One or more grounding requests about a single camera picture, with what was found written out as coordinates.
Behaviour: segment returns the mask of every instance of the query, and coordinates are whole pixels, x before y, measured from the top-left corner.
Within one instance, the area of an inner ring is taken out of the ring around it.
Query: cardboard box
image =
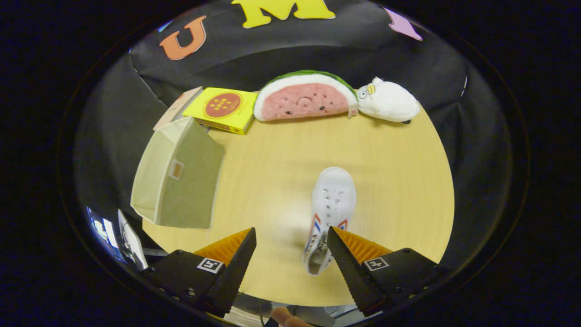
[[[203,125],[244,135],[254,118],[256,93],[209,87],[189,103],[184,116]]]
[[[153,130],[158,130],[171,122],[182,119],[184,117],[182,114],[184,113],[185,108],[187,108],[188,104],[190,104],[200,93],[202,93],[202,87],[196,87],[182,93],[182,95],[180,95],[180,97],[177,98],[167,109],[157,124],[155,124]]]
[[[192,117],[161,127],[141,156],[130,205],[156,225],[210,228],[223,157]]]

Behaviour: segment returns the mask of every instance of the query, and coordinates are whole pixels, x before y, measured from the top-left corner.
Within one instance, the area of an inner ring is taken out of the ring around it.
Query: felt letter
[[[178,42],[178,34],[180,31],[172,33],[170,36],[163,39],[159,44],[160,47],[166,52],[166,56],[171,60],[180,60],[189,56],[190,54],[196,52],[206,41],[206,30],[204,30],[204,25],[202,21],[206,16],[199,17],[191,22],[189,22],[185,29],[189,29],[192,33],[192,42],[186,47],[180,46]]]
[[[333,19],[335,13],[327,9],[324,0],[234,0],[232,4],[239,4],[246,15],[242,26],[246,29],[266,25],[271,18],[264,16],[262,10],[271,13],[280,20],[286,20],[291,14],[293,6],[297,6],[295,17],[300,19]]]
[[[388,12],[389,17],[392,19],[392,23],[389,25],[392,30],[407,35],[411,38],[415,38],[418,41],[423,40],[423,38],[414,30],[414,26],[411,25],[409,20],[387,8],[384,9]]]

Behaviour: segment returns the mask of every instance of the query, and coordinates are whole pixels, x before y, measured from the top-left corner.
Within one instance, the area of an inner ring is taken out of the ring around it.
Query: white sneaker
[[[355,184],[344,169],[330,167],[319,175],[313,190],[313,225],[303,251],[303,265],[318,276],[333,260],[327,247],[330,226],[347,230],[355,210]]]

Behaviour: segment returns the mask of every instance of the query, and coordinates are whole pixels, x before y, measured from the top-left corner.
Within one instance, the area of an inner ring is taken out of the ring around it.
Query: yellow box
[[[203,125],[244,135],[254,117],[256,93],[209,87],[184,111]]]

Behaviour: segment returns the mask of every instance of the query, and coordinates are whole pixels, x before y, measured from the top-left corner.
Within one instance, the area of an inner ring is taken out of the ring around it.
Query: yellow letter m
[[[291,14],[293,6],[297,6],[295,17],[300,19],[333,19],[335,13],[329,11],[324,0],[234,0],[232,4],[239,4],[244,10],[246,21],[242,26],[246,29],[266,25],[272,21],[264,16],[262,10],[271,13],[280,20],[286,20]]]

